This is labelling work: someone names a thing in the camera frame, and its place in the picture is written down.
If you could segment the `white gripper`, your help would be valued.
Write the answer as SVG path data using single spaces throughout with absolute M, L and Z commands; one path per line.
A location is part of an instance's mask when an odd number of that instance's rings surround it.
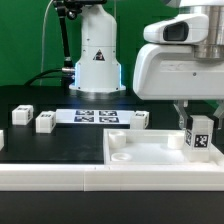
M 143 100 L 175 100 L 182 130 L 187 128 L 187 100 L 218 100 L 214 116 L 216 128 L 222 128 L 224 61 L 197 60 L 191 46 L 144 45 L 136 59 L 133 90 Z

